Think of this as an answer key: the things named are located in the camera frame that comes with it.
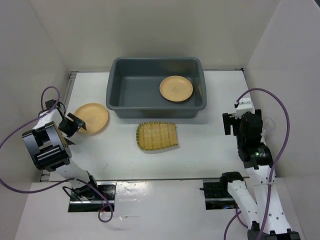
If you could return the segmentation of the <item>tan plate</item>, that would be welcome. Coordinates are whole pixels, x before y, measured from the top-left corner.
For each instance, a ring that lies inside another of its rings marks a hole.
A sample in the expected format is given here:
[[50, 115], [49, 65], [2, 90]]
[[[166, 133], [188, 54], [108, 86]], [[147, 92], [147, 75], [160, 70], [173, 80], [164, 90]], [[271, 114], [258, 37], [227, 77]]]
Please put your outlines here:
[[74, 112], [74, 115], [85, 122], [86, 129], [81, 127], [79, 132], [89, 135], [100, 132], [109, 119], [107, 108], [99, 103], [82, 105]]
[[159, 85], [161, 95], [171, 102], [183, 102], [189, 99], [193, 90], [191, 81], [178, 75], [166, 77]]

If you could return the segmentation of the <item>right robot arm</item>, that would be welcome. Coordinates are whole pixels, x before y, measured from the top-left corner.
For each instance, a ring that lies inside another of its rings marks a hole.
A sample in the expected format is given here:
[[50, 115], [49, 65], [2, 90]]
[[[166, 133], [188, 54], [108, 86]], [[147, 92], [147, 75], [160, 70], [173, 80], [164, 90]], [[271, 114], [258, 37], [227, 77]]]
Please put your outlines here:
[[263, 120], [261, 110], [246, 112], [242, 116], [222, 115], [224, 132], [236, 137], [237, 150], [253, 187], [248, 191], [242, 175], [225, 172], [220, 177], [219, 191], [232, 196], [247, 225], [249, 240], [299, 240], [301, 238], [289, 224], [275, 186], [270, 149], [262, 142]]

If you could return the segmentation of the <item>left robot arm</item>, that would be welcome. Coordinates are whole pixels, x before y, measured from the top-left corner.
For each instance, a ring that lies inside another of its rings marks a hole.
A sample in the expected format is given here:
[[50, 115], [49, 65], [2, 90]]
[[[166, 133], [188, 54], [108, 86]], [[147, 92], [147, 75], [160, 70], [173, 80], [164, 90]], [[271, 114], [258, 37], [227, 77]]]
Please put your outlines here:
[[24, 144], [38, 170], [55, 172], [71, 179], [72, 189], [80, 198], [94, 200], [100, 193], [95, 178], [81, 169], [73, 160], [70, 140], [86, 123], [72, 113], [66, 113], [63, 103], [51, 99], [39, 112], [37, 124], [22, 134]]

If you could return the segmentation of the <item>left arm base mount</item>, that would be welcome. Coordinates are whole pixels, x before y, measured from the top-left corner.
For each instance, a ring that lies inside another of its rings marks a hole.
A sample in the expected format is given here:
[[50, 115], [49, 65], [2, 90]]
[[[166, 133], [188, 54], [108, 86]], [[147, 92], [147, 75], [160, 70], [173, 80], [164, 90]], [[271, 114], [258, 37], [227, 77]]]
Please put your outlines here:
[[[112, 210], [115, 210], [116, 182], [99, 181], [97, 183], [100, 193], [109, 201]], [[78, 196], [71, 187], [63, 186], [62, 190], [69, 198], [69, 213], [86, 213], [86, 212], [110, 212], [111, 209], [106, 201], [96, 193], [93, 199]]]

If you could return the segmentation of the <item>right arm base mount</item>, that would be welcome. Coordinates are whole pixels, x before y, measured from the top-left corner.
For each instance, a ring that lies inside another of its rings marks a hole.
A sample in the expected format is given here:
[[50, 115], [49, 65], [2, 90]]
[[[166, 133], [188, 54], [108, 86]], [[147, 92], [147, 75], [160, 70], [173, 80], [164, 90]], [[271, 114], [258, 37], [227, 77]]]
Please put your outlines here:
[[247, 208], [252, 201], [244, 178], [237, 172], [205, 179], [200, 190], [204, 193], [207, 210]]

